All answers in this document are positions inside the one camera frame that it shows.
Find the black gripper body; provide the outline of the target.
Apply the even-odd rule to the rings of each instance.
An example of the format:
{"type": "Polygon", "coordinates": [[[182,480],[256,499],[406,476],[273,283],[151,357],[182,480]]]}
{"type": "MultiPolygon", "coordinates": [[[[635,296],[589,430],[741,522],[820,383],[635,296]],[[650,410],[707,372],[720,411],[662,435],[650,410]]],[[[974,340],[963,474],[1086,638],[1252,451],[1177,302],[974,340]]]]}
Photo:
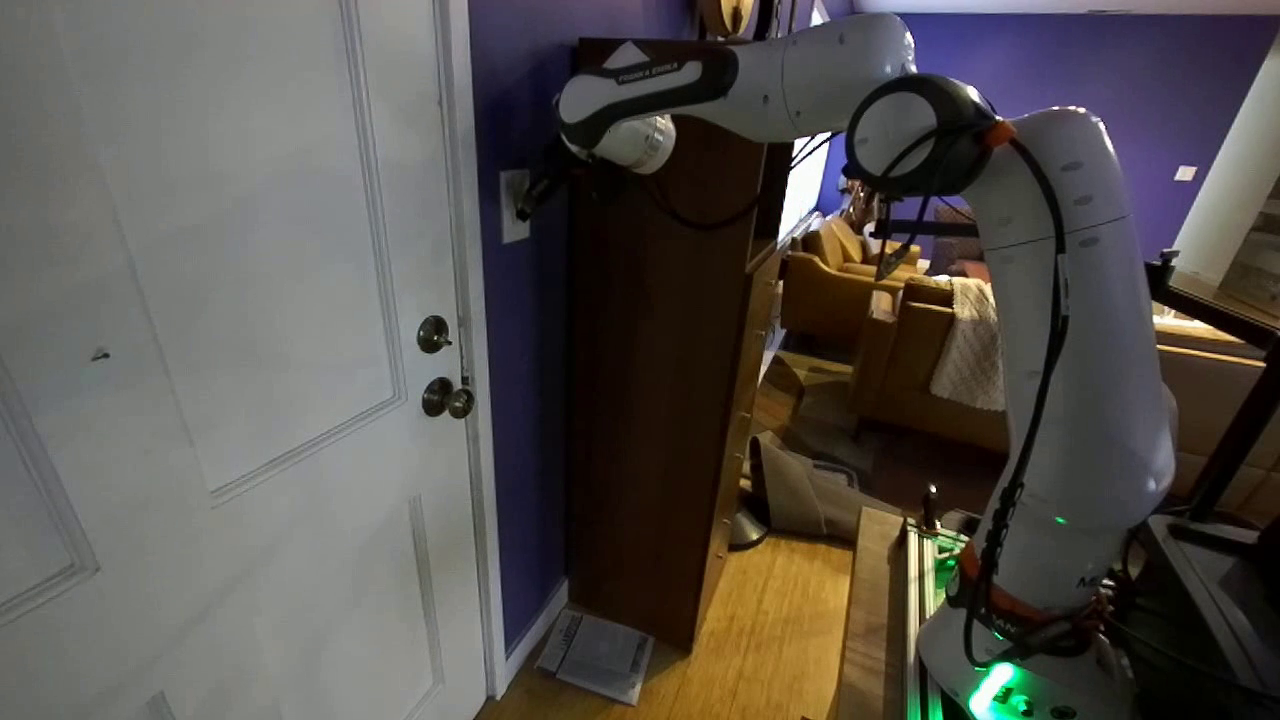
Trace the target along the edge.
{"type": "Polygon", "coordinates": [[[581,170],[581,150],[551,135],[542,157],[532,164],[529,184],[514,191],[514,217],[532,219],[581,170]]]}

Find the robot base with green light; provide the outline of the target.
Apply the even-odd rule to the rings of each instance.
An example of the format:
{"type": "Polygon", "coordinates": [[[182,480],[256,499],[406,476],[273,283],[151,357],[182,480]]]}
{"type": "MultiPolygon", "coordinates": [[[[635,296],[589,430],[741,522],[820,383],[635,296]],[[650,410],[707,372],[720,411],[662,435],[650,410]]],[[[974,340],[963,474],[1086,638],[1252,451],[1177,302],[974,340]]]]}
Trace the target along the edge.
{"type": "Polygon", "coordinates": [[[907,715],[943,720],[1126,720],[1132,669],[1078,608],[1035,624],[968,608],[968,543],[956,531],[907,539],[907,715]]]}

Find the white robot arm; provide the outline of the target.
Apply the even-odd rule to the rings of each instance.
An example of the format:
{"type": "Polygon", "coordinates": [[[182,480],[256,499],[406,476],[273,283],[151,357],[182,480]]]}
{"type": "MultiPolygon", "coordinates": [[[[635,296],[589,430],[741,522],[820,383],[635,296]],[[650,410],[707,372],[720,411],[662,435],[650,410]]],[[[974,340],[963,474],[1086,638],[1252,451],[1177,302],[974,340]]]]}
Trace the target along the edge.
{"type": "Polygon", "coordinates": [[[924,74],[892,13],[781,41],[635,46],[551,98],[574,161],[661,174],[677,127],[741,142],[837,133],[847,176],[892,197],[956,197],[997,289],[997,349],[1016,441],[968,543],[963,608],[988,624],[1082,608],[1177,470],[1152,302],[1107,123],[1078,105],[1004,115],[970,84],[924,74]]]}

